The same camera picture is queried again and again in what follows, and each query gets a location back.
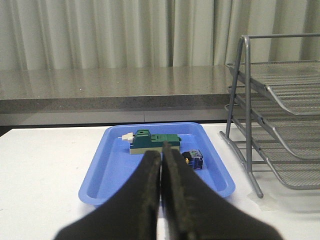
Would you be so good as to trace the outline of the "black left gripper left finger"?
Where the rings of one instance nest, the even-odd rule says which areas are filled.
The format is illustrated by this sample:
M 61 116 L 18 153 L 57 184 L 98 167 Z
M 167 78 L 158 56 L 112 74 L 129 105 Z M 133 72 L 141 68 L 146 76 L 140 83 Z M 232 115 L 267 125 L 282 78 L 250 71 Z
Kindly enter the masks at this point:
M 61 229 L 57 240 L 155 240 L 161 155 L 146 151 L 125 184 L 104 204 Z

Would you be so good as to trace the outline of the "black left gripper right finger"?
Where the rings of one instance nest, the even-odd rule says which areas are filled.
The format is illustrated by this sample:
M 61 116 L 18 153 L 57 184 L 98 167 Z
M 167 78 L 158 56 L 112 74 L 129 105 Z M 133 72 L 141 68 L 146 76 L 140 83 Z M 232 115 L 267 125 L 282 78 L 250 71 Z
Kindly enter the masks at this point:
M 209 188 L 168 143 L 162 149 L 161 197 L 171 240 L 282 239 Z

